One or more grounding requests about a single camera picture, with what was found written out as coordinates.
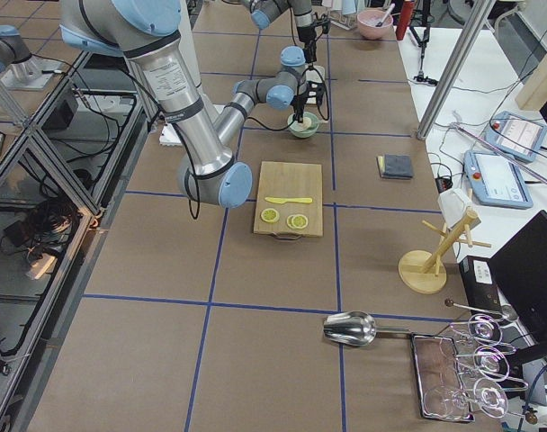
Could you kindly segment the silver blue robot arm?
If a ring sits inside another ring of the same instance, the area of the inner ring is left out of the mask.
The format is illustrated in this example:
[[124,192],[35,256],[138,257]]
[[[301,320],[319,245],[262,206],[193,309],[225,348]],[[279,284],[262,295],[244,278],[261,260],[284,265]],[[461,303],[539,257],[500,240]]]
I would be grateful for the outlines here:
[[260,30],[269,27],[286,11],[292,12],[306,62],[317,61],[317,33],[310,0],[241,0],[240,4],[250,12],[253,23]]
[[252,172],[237,161],[228,143],[257,104],[289,106],[302,115],[308,97],[306,66],[315,59],[315,32],[309,1],[247,1],[255,25],[266,28],[293,11],[302,47],[281,53],[272,78],[245,80],[233,100],[216,113],[202,93],[190,20],[183,1],[64,1],[63,41],[79,50],[127,59],[144,75],[166,122],[186,155],[178,169],[181,192],[191,200],[235,208],[252,189]]

